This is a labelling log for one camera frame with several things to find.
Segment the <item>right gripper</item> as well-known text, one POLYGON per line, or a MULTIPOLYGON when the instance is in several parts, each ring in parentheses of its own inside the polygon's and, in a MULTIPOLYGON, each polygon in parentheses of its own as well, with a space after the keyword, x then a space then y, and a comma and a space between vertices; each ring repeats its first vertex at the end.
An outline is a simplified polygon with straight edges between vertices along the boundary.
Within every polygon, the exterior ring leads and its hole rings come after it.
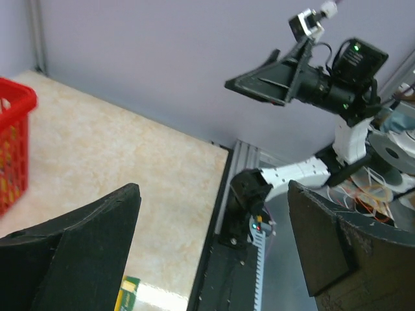
POLYGON ((279 49, 274 49, 259 67, 225 81, 224 87, 277 106, 284 106, 293 99, 315 106, 330 88, 330 59, 330 44, 303 36, 287 54, 282 56, 279 49), (313 49, 318 46, 329 50, 323 67, 309 65, 313 49))

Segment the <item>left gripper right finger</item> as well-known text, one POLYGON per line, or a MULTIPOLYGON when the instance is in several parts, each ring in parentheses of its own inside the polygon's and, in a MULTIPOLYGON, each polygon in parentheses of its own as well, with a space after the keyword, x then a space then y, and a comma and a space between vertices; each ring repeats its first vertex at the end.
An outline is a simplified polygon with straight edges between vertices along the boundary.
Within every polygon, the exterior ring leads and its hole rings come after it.
POLYGON ((413 310, 414 234, 289 182, 289 216, 319 310, 413 310))

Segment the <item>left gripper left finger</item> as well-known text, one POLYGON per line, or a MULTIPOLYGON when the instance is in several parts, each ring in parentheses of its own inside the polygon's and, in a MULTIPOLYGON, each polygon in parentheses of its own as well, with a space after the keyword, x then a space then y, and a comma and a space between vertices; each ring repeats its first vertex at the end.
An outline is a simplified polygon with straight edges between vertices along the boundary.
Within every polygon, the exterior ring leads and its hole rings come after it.
POLYGON ((140 205, 128 183, 1 238, 1 309, 113 310, 140 205))

